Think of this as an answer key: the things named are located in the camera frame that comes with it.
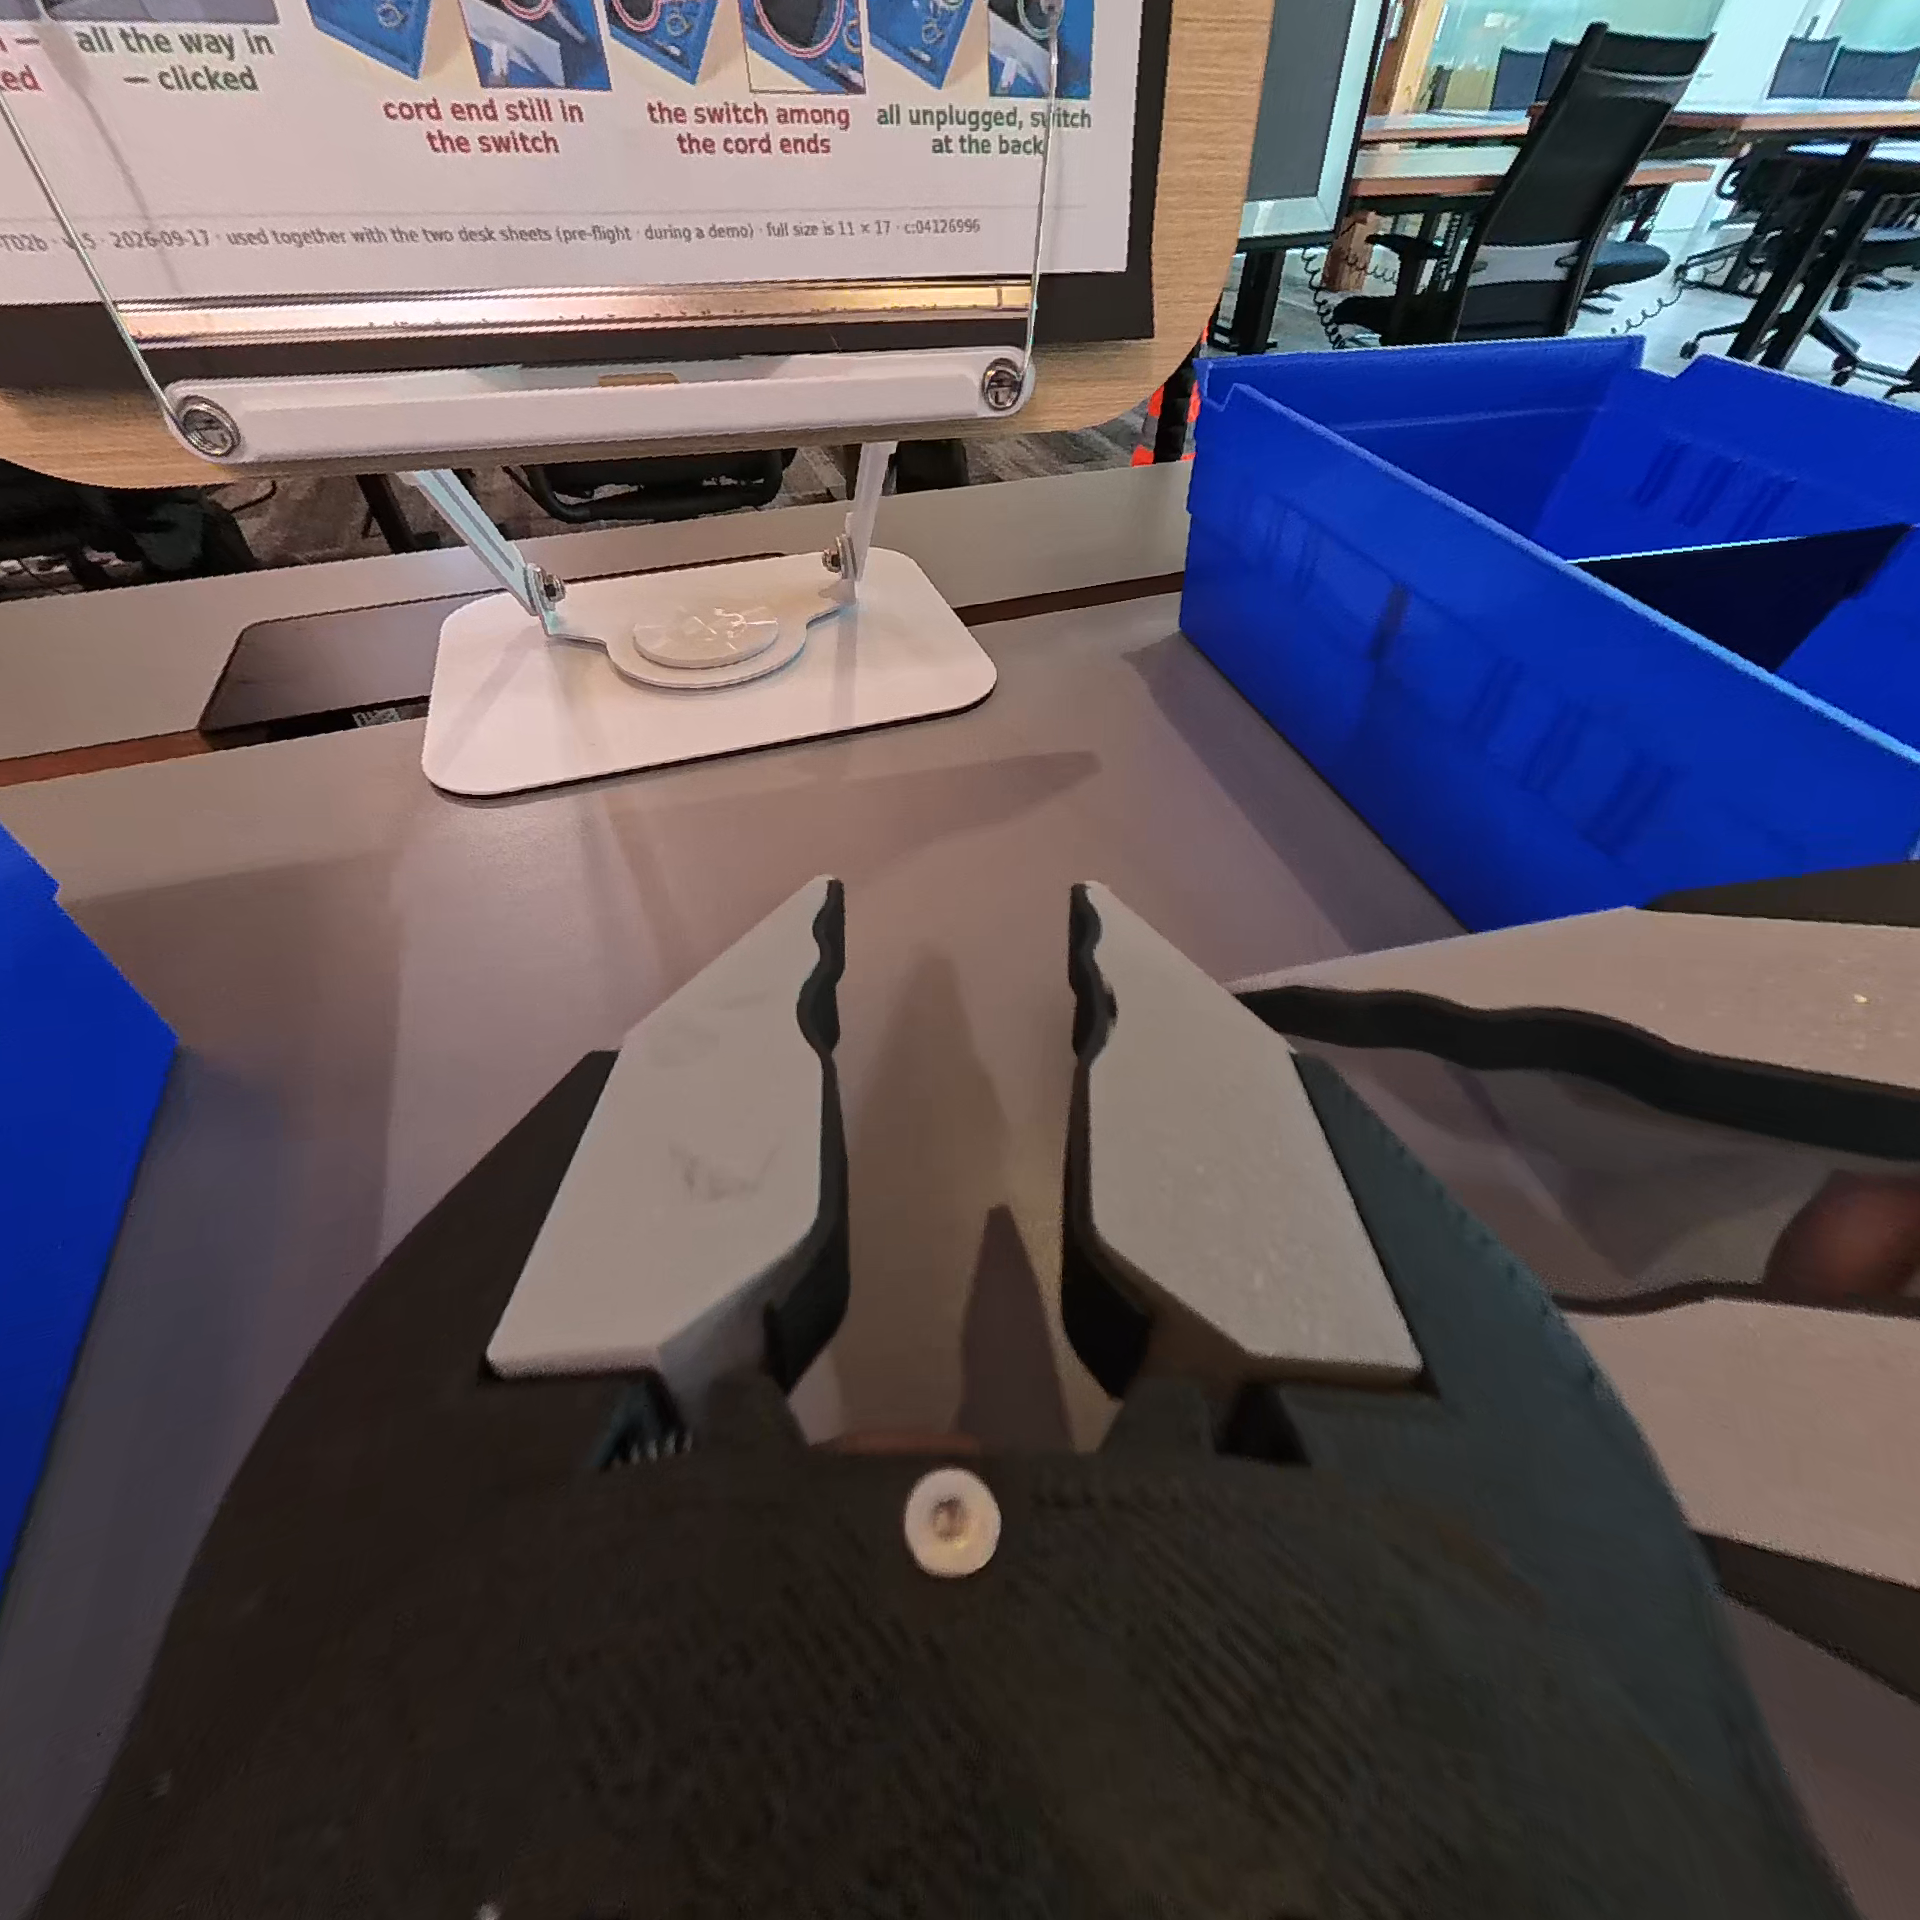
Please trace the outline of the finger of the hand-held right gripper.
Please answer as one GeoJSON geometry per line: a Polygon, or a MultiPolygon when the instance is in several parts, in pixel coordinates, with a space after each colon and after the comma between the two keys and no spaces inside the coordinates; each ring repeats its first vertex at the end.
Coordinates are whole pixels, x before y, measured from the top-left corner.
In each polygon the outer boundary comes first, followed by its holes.
{"type": "Polygon", "coordinates": [[[1914,1297],[1551,1297],[1698,1533],[1914,1590],[1914,1297]]]}
{"type": "Polygon", "coordinates": [[[1294,1040],[1556,1072],[1680,1120],[1918,1153],[1918,903],[1662,896],[1240,981],[1294,1040]]]}

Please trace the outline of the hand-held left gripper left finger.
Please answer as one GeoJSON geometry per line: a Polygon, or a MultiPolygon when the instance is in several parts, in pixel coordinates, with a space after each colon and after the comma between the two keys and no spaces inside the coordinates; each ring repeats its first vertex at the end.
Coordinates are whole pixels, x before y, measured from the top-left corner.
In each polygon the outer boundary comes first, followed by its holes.
{"type": "Polygon", "coordinates": [[[845,1308],[836,1088],[845,889],[814,878],[620,1043],[487,1344],[500,1379],[655,1374],[692,1404],[780,1345],[824,1276],[845,1308]]]}

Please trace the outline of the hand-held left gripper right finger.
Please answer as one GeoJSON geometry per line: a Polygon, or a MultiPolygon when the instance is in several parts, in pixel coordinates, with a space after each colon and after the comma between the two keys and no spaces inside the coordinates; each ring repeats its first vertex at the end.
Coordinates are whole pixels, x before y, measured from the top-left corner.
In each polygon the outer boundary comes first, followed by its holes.
{"type": "Polygon", "coordinates": [[[1063,1329],[1101,1392],[1416,1384],[1292,1044],[1101,881],[1072,886],[1068,977],[1063,1329]]]}

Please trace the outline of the blue plastic bin with divider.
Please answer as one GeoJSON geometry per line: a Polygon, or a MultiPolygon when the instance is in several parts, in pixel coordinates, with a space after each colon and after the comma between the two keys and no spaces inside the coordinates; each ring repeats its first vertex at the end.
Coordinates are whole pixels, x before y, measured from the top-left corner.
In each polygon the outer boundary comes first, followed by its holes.
{"type": "Polygon", "coordinates": [[[1182,629],[1464,927],[1914,856],[1914,411],[1630,339],[1218,357],[1182,629]]]}

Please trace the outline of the white document stand wooden board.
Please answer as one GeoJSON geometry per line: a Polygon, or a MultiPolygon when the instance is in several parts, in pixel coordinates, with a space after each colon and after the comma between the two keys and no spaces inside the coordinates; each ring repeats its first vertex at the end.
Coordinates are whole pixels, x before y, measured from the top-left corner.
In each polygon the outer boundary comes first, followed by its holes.
{"type": "Polygon", "coordinates": [[[5,455],[100,484],[394,472],[494,589],[452,611],[426,689],[423,774],[457,799],[663,771],[985,702],[996,670],[926,566],[876,539],[906,440],[1079,428],[1173,369],[1240,216],[1273,4],[1170,4],[1152,334],[1018,351],[775,351],[423,374],[191,380],[127,361],[84,383],[5,380],[5,455]],[[855,452],[821,556],[564,583],[497,532],[464,472],[821,443],[855,452]]]}

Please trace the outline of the black mesh office chair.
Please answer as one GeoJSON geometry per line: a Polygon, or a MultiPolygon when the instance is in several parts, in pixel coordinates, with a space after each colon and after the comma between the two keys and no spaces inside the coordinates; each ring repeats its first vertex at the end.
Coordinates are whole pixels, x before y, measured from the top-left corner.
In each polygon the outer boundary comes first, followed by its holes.
{"type": "Polygon", "coordinates": [[[1463,236],[1380,236],[1399,261],[1390,295],[1345,295],[1326,312],[1329,339],[1367,331],[1383,347],[1551,341],[1570,331],[1617,203],[1710,36],[1650,36],[1592,22],[1538,102],[1517,156],[1463,236]]]}

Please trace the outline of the wooden top table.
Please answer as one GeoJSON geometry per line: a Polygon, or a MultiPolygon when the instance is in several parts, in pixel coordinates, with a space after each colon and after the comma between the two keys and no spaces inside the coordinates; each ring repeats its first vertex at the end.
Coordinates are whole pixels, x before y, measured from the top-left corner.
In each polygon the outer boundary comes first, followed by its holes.
{"type": "Polygon", "coordinates": [[[1815,190],[1806,216],[1790,229],[1782,251],[1735,329],[1728,359],[1788,369],[1884,203],[1914,196],[1914,133],[1913,100],[1767,99],[1668,112],[1655,145],[1662,137],[1693,137],[1720,159],[1743,159],[1764,145],[1830,151],[1826,177],[1815,190]]]}
{"type": "MultiPolygon", "coordinates": [[[[1452,208],[1487,199],[1508,169],[1528,112],[1370,115],[1360,131],[1334,236],[1324,261],[1329,293],[1362,293],[1377,230],[1400,216],[1445,224],[1452,208]]],[[[1714,177],[1720,158],[1692,134],[1664,134],[1623,190],[1630,236],[1644,238],[1668,192],[1714,177]]]]}

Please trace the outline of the instruction sheet on board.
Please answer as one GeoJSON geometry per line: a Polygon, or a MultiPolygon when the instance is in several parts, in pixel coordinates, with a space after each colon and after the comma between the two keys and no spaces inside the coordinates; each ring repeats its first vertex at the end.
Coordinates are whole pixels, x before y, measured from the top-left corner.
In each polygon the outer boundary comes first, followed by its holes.
{"type": "Polygon", "coordinates": [[[104,291],[81,247],[90,295],[52,304],[5,301],[5,380],[84,383],[127,361],[112,336],[124,323],[162,385],[238,377],[423,374],[439,368],[564,368],[738,359],[775,351],[973,349],[1132,343],[1152,334],[1156,173],[1166,104],[1170,4],[1148,39],[1140,86],[1136,200],[1122,272],[1050,272],[1037,220],[1037,259],[1023,279],[776,280],[586,287],[482,295],[350,295],[239,304],[130,301],[104,291]]]}

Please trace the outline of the dark framed panel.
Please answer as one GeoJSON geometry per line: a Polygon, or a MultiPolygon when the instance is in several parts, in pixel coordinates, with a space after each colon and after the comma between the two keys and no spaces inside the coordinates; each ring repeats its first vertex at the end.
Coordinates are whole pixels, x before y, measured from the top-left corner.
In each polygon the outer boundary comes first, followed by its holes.
{"type": "Polygon", "coordinates": [[[1271,16],[1238,241],[1298,244],[1342,211],[1386,3],[1278,3],[1271,16]]]}

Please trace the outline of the printed instruction sheet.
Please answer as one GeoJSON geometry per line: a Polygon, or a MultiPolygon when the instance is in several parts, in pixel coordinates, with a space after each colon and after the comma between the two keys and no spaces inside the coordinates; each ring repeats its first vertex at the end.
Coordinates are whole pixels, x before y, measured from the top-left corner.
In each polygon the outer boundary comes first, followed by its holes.
{"type": "Polygon", "coordinates": [[[1122,272],[1150,4],[5,4],[6,304],[1122,272]]]}

